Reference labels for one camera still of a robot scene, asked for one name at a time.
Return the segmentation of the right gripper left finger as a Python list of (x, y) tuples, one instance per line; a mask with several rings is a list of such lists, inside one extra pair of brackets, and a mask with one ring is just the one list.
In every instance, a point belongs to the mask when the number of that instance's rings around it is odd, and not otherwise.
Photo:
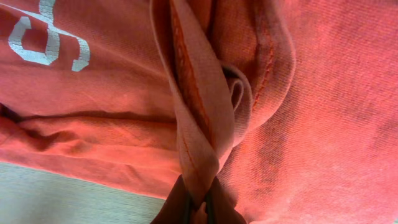
[(150, 224), (189, 224), (192, 200), (180, 175), (160, 212)]

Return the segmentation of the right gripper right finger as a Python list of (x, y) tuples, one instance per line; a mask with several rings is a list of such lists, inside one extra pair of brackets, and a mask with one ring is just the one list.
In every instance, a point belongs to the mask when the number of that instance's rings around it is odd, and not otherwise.
[(205, 196), (207, 224), (246, 224), (234, 209), (217, 177)]

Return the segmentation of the red orange t-shirt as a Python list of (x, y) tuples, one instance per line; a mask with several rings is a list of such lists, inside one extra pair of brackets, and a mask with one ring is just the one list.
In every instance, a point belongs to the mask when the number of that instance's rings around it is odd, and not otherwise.
[(246, 223), (397, 218), (396, 1), (2, 1), (1, 160)]

